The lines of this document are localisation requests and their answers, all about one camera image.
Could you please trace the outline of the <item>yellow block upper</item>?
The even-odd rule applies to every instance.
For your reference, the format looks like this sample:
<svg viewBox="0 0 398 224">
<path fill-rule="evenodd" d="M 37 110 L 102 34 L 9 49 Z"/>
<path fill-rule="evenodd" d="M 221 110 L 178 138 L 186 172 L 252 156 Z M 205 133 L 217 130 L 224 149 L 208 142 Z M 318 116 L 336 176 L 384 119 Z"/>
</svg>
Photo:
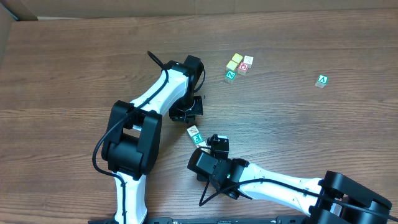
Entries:
<svg viewBox="0 0 398 224">
<path fill-rule="evenodd" d="M 234 54 L 232 57 L 232 61 L 236 62 L 237 64 L 241 63 L 243 56 L 240 54 Z"/>
</svg>

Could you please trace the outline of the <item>green letter F block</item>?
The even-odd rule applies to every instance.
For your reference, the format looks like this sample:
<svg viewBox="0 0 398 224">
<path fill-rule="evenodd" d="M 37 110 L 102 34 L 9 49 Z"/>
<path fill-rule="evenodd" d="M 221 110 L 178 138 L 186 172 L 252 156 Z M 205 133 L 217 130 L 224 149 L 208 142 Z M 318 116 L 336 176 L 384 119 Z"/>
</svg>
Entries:
<svg viewBox="0 0 398 224">
<path fill-rule="evenodd" d="M 193 135 L 192 140 L 196 146 L 202 145 L 204 143 L 204 139 L 200 133 Z"/>
</svg>

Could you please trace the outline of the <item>white blue-edged picture block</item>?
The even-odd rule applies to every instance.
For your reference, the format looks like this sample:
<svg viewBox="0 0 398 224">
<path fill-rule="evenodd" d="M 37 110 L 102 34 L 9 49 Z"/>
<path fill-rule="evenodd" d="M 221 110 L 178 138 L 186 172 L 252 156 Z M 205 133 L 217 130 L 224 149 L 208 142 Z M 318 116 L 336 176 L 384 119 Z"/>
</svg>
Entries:
<svg viewBox="0 0 398 224">
<path fill-rule="evenodd" d="M 198 128 L 195 125 L 193 125 L 187 129 L 187 133 L 190 137 L 193 137 L 194 135 L 199 134 L 200 132 Z"/>
</svg>

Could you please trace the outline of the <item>green letter Z block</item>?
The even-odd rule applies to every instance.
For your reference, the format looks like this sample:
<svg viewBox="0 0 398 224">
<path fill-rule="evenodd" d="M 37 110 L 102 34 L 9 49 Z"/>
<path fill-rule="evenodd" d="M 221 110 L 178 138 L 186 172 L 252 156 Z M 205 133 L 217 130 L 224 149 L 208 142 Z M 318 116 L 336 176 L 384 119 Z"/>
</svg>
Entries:
<svg viewBox="0 0 398 224">
<path fill-rule="evenodd" d="M 236 72 L 231 70 L 228 70 L 224 75 L 224 81 L 227 83 L 234 82 L 235 78 L 236 78 Z"/>
</svg>

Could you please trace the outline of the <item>green letter A block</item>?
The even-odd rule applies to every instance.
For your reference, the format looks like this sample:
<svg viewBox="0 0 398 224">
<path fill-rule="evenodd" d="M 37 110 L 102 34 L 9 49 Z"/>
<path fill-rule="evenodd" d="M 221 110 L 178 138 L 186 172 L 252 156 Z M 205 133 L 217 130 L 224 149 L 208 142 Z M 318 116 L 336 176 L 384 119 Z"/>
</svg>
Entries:
<svg viewBox="0 0 398 224">
<path fill-rule="evenodd" d="M 319 75 L 317 82 L 315 83 L 316 87 L 324 88 L 328 83 L 328 77 L 324 75 Z"/>
</svg>

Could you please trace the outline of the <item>yellow letter G block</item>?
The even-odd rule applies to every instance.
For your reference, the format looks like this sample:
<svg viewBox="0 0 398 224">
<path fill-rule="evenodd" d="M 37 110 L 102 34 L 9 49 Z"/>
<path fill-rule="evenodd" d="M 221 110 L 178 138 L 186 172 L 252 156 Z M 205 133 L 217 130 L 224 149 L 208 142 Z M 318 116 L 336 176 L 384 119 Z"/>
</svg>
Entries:
<svg viewBox="0 0 398 224">
<path fill-rule="evenodd" d="M 201 148 L 201 150 L 202 151 L 204 151 L 204 152 L 206 152 L 206 153 L 208 153 L 208 154 L 211 154 L 211 149 L 208 149 L 208 148 Z"/>
</svg>

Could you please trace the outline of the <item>white line-drawing block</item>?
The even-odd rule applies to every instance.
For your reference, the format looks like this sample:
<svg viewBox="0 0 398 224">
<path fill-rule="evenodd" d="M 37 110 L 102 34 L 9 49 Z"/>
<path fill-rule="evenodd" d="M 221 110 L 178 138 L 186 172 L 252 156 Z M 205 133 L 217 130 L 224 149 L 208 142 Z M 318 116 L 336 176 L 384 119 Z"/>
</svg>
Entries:
<svg viewBox="0 0 398 224">
<path fill-rule="evenodd" d="M 254 57 L 245 55 L 243 58 L 243 63 L 245 63 L 249 69 L 251 69 Z"/>
</svg>

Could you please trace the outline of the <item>yellow block lower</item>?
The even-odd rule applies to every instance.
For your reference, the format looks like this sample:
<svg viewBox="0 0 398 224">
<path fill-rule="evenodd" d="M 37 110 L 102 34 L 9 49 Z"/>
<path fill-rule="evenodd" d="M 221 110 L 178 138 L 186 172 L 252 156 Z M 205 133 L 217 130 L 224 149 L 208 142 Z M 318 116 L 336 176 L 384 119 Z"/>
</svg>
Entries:
<svg viewBox="0 0 398 224">
<path fill-rule="evenodd" d="M 226 71 L 235 72 L 236 69 L 237 69 L 237 67 L 238 67 L 238 63 L 235 62 L 235 61 L 233 61 L 233 60 L 230 60 L 230 61 L 227 63 L 227 65 L 226 65 Z"/>
</svg>

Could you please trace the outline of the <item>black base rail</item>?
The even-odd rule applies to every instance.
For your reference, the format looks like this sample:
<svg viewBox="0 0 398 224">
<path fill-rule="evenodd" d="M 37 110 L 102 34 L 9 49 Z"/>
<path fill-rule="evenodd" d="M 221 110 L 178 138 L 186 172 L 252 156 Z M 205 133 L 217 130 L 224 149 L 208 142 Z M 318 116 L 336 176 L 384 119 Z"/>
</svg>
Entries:
<svg viewBox="0 0 398 224">
<path fill-rule="evenodd" d="M 170 217 L 147 218 L 145 224 L 303 224 L 305 215 L 281 215 L 274 218 L 197 218 L 173 219 Z"/>
</svg>

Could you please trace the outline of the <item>red picture block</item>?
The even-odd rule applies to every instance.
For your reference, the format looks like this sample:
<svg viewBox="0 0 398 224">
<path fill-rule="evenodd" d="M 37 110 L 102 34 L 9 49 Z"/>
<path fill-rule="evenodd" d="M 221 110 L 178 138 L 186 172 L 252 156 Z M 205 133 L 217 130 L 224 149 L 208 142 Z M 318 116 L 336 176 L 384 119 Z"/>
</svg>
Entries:
<svg viewBox="0 0 398 224">
<path fill-rule="evenodd" d="M 249 65 L 244 63 L 244 62 L 241 62 L 238 65 L 237 73 L 240 74 L 240 75 L 246 75 L 248 70 L 249 70 Z"/>
</svg>

